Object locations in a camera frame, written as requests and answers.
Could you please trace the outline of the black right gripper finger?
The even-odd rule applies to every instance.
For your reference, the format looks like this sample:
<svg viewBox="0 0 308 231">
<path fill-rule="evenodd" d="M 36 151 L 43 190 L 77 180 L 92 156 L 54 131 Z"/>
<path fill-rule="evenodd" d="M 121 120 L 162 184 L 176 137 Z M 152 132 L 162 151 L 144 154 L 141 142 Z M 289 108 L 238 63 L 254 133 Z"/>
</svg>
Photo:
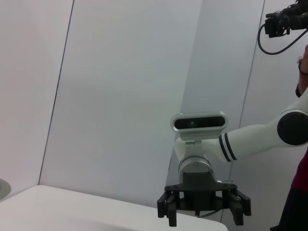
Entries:
<svg viewBox="0 0 308 231">
<path fill-rule="evenodd" d="M 244 224 L 244 216 L 251 216 L 251 199 L 238 189 L 228 190 L 223 193 L 225 209 L 231 211 L 236 226 Z"/>
<path fill-rule="evenodd" d="M 180 194 L 178 192 L 165 191 L 157 200 L 157 216 L 158 218 L 168 218 L 170 227 L 177 226 L 177 207 L 180 202 Z"/>
</svg>

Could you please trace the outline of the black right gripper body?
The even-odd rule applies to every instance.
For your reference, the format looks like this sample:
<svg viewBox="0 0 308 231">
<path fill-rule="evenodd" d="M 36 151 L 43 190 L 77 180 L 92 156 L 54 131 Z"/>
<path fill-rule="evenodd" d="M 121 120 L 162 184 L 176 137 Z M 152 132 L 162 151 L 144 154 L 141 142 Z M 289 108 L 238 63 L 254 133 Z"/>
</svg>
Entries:
<svg viewBox="0 0 308 231">
<path fill-rule="evenodd" d="M 178 210 L 193 211 L 197 217 L 208 211 L 205 216 L 225 209 L 223 193 L 237 189 L 237 185 L 214 179 L 210 172 L 184 172 L 182 182 L 165 187 L 167 192 L 178 192 L 180 202 Z"/>
</svg>

